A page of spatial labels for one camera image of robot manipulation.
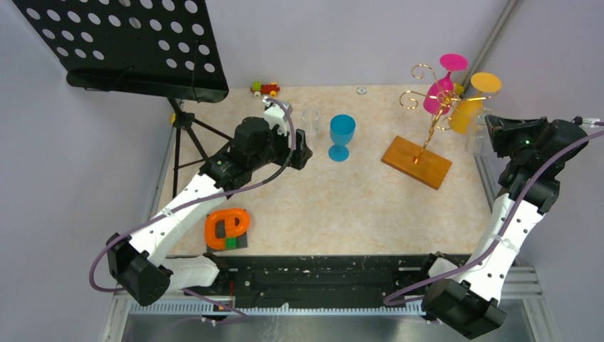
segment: toy train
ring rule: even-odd
[[[277,96],[277,93],[281,91],[277,82],[271,82],[271,84],[262,84],[260,82],[254,82],[249,89],[252,93],[254,93],[254,97],[259,98],[262,95],[268,95],[274,98]]]

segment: robotic arm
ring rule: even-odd
[[[296,148],[291,160],[289,127],[285,113],[266,97],[264,118],[245,118],[235,129],[227,148],[211,156],[193,180],[157,215],[166,218],[119,241],[108,251],[111,276],[141,305],[158,300],[166,291],[191,286],[210,286],[219,269],[205,256],[166,259],[174,244],[193,225],[227,197],[210,199],[172,212],[181,204],[225,191],[236,190],[251,181],[251,175],[264,165],[275,163],[301,170],[313,155],[306,145],[303,130],[296,130]],[[291,112],[291,106],[283,103]],[[114,234],[108,243],[118,237]]]
[[[495,200],[489,228],[485,231],[468,264],[487,252],[494,240],[499,240],[488,257],[477,265],[436,281],[422,302],[431,319],[438,318],[468,339],[476,338],[501,326],[506,314],[497,306],[506,275],[519,253],[526,236],[539,223],[558,199],[560,182],[555,176],[565,162],[579,153],[587,143],[572,149],[553,163],[524,198],[519,194],[525,184],[550,157],[570,144],[587,136],[579,127],[580,118],[573,122],[546,118],[538,120],[507,120],[486,116],[491,143],[498,157],[510,157],[499,178],[502,186]],[[512,206],[520,201],[511,224],[501,231]],[[444,254],[433,255],[428,265],[429,277],[459,267]]]

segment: white wall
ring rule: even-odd
[[[497,113],[604,119],[602,13],[601,0],[524,1],[484,67],[503,83]],[[560,199],[521,254],[536,267],[563,341],[601,341],[604,139],[566,165]]]
[[[88,267],[145,218],[169,106],[68,86],[11,1],[0,6],[0,341],[97,341],[111,295],[89,287]],[[115,283],[106,261],[98,281]]]
[[[249,87],[416,83],[415,64],[439,66],[451,52],[475,58],[506,1],[206,3],[229,85]]]

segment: black perforated panel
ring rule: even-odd
[[[219,102],[229,93],[203,0],[14,0],[75,87]]]

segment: marble countertop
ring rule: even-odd
[[[430,116],[423,108],[405,110],[398,98],[404,90],[426,91],[425,85],[369,85],[358,95],[356,86],[282,88],[281,100],[293,106],[293,121],[301,125],[305,108],[321,112],[320,131],[311,141],[314,156],[301,170],[288,168],[275,181],[233,196],[216,209],[241,207],[251,216],[248,248],[228,255],[310,254],[425,254],[442,251],[470,253],[485,229],[490,211],[472,155],[464,151],[465,137],[437,131],[428,147],[452,161],[439,190],[434,190],[380,161],[396,135],[418,145],[427,137]],[[263,105],[249,89],[231,89],[220,103],[187,101],[185,111],[232,136],[247,116],[262,116]],[[357,128],[348,145],[350,157],[334,162],[329,122],[339,113],[355,118]],[[194,126],[205,150],[212,155],[223,138]],[[200,159],[186,133],[180,163]],[[160,207],[172,195],[172,165],[164,183]],[[179,191],[200,165],[180,170]],[[252,182],[277,169],[266,166]],[[186,233],[171,254],[197,255],[206,251],[204,223]]]

